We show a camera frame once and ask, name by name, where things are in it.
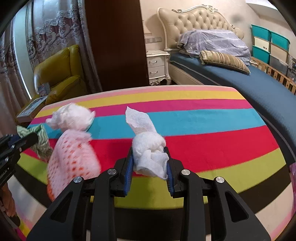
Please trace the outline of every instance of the silver screw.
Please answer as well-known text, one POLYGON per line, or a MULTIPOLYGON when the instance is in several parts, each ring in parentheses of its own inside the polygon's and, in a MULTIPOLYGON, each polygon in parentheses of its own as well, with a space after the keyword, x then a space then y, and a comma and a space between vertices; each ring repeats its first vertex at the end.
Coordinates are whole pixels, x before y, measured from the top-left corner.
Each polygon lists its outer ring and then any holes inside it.
POLYGON ((73 179, 73 181, 74 181, 75 183, 79 183, 79 182, 82 181, 82 177, 75 177, 75 178, 73 179))
POLYGON ((111 168, 111 169, 109 169, 109 170, 107 171, 107 173, 108 173, 109 175, 114 175, 114 174, 116 174, 116 169, 111 168))
POLYGON ((216 177, 216 181, 218 182, 218 183, 224 183, 224 178, 223 177, 216 177))
POLYGON ((182 173, 183 175, 185 175, 185 176, 188 176, 188 175, 190 174, 190 171, 187 170, 187 169, 183 169, 183 170, 181 171, 181 173, 182 173))

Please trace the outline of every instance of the striped tablecloth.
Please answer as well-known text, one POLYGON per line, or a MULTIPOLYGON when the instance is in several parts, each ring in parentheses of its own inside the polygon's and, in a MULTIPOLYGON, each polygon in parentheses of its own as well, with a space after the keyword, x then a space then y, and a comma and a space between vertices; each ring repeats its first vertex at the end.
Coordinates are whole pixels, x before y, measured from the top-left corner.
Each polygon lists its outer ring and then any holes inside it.
MULTIPOLYGON (((70 102, 96 111, 89 132, 103 171, 127 156, 134 137, 124 115, 129 106, 148 113, 157 132, 165 137, 171 156, 185 168, 209 179, 224 177, 256 213, 272 240, 291 219, 293 192, 282 153, 265 123, 235 89, 173 85, 103 92, 46 106, 30 126, 45 123, 53 111, 70 102)), ((54 147, 61 131, 45 127, 54 147)), ((47 164, 30 150, 18 164, 16 178, 10 182, 27 234, 50 204, 47 164)), ((178 240, 182 205, 182 199, 170 197, 165 181, 134 174, 128 196, 115 198, 117 236, 178 240)), ((209 234, 206 199, 205 210, 209 234)))

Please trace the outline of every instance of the white nightstand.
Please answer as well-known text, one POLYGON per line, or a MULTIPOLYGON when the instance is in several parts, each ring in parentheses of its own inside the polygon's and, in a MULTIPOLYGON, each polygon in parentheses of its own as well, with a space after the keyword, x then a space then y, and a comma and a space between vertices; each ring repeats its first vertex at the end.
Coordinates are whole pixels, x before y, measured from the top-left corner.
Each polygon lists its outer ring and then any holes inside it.
POLYGON ((158 85, 163 79, 170 85, 171 78, 168 74, 168 52, 161 50, 146 51, 149 84, 158 85))

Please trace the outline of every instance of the wooden railing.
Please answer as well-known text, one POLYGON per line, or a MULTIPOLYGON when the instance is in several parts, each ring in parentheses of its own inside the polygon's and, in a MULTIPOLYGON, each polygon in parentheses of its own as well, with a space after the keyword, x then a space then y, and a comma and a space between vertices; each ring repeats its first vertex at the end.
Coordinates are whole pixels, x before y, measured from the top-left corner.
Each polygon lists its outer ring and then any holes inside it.
POLYGON ((294 95, 296 95, 296 84, 293 82, 293 80, 289 79, 287 76, 283 75, 281 72, 274 69, 267 63, 264 63, 261 60, 256 59, 254 57, 251 57, 250 64, 273 77, 283 86, 285 86, 288 90, 290 90, 294 95))

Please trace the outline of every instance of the beige leather headboard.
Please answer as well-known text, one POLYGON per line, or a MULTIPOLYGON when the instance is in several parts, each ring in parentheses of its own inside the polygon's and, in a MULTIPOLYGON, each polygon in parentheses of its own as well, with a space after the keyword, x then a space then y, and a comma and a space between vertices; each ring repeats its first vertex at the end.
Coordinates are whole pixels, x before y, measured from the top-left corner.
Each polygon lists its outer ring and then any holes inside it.
POLYGON ((177 48, 180 34, 192 29, 225 29, 233 31, 240 39, 244 33, 230 25, 212 6, 198 5, 187 10, 169 10, 160 7, 157 16, 165 32, 165 51, 177 48))

